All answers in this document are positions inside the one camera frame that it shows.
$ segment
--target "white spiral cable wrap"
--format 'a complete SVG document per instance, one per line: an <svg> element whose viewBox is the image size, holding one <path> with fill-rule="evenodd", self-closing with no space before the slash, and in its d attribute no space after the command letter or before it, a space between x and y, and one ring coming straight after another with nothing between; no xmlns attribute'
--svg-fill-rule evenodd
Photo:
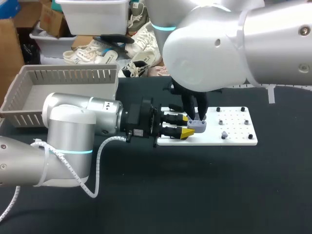
<svg viewBox="0 0 312 234"><path fill-rule="evenodd" d="M3 214L0 216L0 222L6 217L6 215L10 212L10 210L14 206L16 200L18 199L19 193L20 193L20 186L16 186L15 193L13 195L13 198L12 198L9 206L5 209Z"/></svg>
<svg viewBox="0 0 312 234"><path fill-rule="evenodd" d="M107 138L105 141L102 142L102 144L100 145L98 152L97 152L97 163L96 163L96 188L95 188L95 192L92 193L87 186L81 181L80 177L77 175L77 173L75 172L75 170L72 168L72 166L68 163L68 161L64 158L64 154L62 153L58 153L57 149L55 149L54 147L52 147L51 145L48 145L46 142L44 141L38 141L38 142L34 142L31 144L31 146L36 147L36 146L42 146L45 148L45 153L47 152L47 148L52 151L61 161L62 163L67 167L67 169L71 172L71 174L73 175L73 177L78 181L79 185L81 186L81 188L86 192L87 195L89 195L92 198L96 198L98 195L98 189L99 189L99 163L100 163L100 159L101 159L101 153L102 150L104 148L104 146L113 140L119 140L119 141L123 141L126 142L126 138L122 137L122 136L113 136L110 138ZM6 210L4 211L4 213L0 216L0 222L6 217L6 215L9 213L9 211L12 209L13 205L15 204L18 196L20 193L20 186L16 186L15 189L15 193L14 196L9 204L9 206L6 208Z"/></svg>

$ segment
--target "shoe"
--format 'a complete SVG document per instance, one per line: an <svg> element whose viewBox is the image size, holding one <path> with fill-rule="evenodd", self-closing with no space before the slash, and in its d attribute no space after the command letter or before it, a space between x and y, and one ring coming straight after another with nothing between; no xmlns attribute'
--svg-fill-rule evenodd
<svg viewBox="0 0 312 234"><path fill-rule="evenodd" d="M64 61L68 64L107 64L115 62L118 57L117 52L113 50L108 51L104 57L100 55L99 51L80 48L63 53Z"/></svg>
<svg viewBox="0 0 312 234"><path fill-rule="evenodd" d="M155 55L155 62L152 64L152 67L158 65L161 62L161 54L153 31L150 32L149 42L143 51L153 51Z"/></svg>
<svg viewBox="0 0 312 234"><path fill-rule="evenodd" d="M143 25L138 32L131 38L135 40L132 44L126 44L125 50L128 51L127 55L133 58L136 54L142 52L150 40L150 32L153 31L152 23L148 22Z"/></svg>
<svg viewBox="0 0 312 234"><path fill-rule="evenodd" d="M93 51L103 52L105 49L108 48L108 46L106 46L105 44L97 40L92 40L89 44L82 45L77 48L82 49L82 50L93 50Z"/></svg>
<svg viewBox="0 0 312 234"><path fill-rule="evenodd" d="M144 2L130 4L132 14L128 20L128 33L134 35L147 22L148 13Z"/></svg>
<svg viewBox="0 0 312 234"><path fill-rule="evenodd" d="M148 77L169 77L170 74L168 73L166 66L156 66L150 67L147 72Z"/></svg>
<svg viewBox="0 0 312 234"><path fill-rule="evenodd" d="M118 77L140 77L154 62L152 51L141 52L119 71Z"/></svg>

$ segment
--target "gray block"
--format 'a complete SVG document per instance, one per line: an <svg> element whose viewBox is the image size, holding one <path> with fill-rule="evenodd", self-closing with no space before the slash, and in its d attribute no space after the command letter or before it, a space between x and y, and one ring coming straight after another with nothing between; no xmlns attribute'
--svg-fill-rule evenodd
<svg viewBox="0 0 312 234"><path fill-rule="evenodd" d="M195 133L203 133L206 130L207 122L201 120L189 120L187 122L187 128L195 130Z"/></svg>
<svg viewBox="0 0 312 234"><path fill-rule="evenodd" d="M200 120L200 119L199 119L199 114L198 114L198 112L195 113L195 119L194 119L194 120Z"/></svg>

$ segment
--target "cardboard box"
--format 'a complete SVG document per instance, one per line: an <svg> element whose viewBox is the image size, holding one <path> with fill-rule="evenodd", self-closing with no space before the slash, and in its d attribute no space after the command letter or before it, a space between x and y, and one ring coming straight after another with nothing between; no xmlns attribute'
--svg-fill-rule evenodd
<svg viewBox="0 0 312 234"><path fill-rule="evenodd" d="M20 42L39 21L40 2L20 2L21 10L13 19L0 19L0 106L15 76L24 65Z"/></svg>
<svg viewBox="0 0 312 234"><path fill-rule="evenodd" d="M20 48L16 28L11 19L0 20L0 106L6 92L20 68L24 59Z"/></svg>
<svg viewBox="0 0 312 234"><path fill-rule="evenodd" d="M72 44L72 50L76 50L78 46L87 45L93 40L93 36L77 36Z"/></svg>
<svg viewBox="0 0 312 234"><path fill-rule="evenodd" d="M69 28L64 14L52 10L51 4L51 2L42 4L40 28L56 38L61 38L69 33Z"/></svg>

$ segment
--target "storage bin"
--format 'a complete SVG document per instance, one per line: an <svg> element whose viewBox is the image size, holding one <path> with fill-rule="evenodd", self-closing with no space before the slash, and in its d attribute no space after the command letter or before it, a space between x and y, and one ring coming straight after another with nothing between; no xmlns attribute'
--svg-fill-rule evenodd
<svg viewBox="0 0 312 234"><path fill-rule="evenodd" d="M73 35L126 34L129 0L56 0Z"/></svg>
<svg viewBox="0 0 312 234"><path fill-rule="evenodd" d="M65 51L72 50L72 44L76 39L76 37L57 39L55 37L40 37L37 35L35 30L29 34L29 37L36 41L41 53L47 58L63 58Z"/></svg>
<svg viewBox="0 0 312 234"><path fill-rule="evenodd" d="M44 127L42 108L50 93L115 100L117 64L26 65L16 75L0 108L15 127Z"/></svg>

